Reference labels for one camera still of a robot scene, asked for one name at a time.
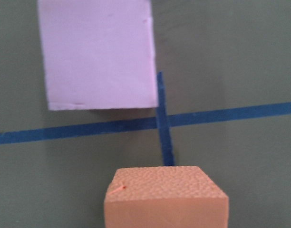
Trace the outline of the orange foam block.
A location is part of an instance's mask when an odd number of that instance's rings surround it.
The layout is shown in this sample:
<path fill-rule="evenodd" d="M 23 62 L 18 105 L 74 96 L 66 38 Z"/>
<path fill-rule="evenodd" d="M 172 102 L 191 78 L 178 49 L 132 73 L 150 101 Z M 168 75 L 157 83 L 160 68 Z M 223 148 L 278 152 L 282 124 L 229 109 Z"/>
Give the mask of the orange foam block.
<path fill-rule="evenodd" d="M 107 189 L 107 228 L 226 228 L 228 196 L 197 166 L 121 168 Z"/>

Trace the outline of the pink foam block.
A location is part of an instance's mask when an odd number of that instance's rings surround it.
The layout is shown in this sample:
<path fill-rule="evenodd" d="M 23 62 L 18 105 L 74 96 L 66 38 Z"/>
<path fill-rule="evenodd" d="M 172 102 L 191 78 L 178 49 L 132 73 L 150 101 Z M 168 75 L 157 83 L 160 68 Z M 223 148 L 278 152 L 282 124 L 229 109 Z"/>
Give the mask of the pink foam block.
<path fill-rule="evenodd" d="M 149 0 L 39 0 L 51 111 L 158 105 Z"/>

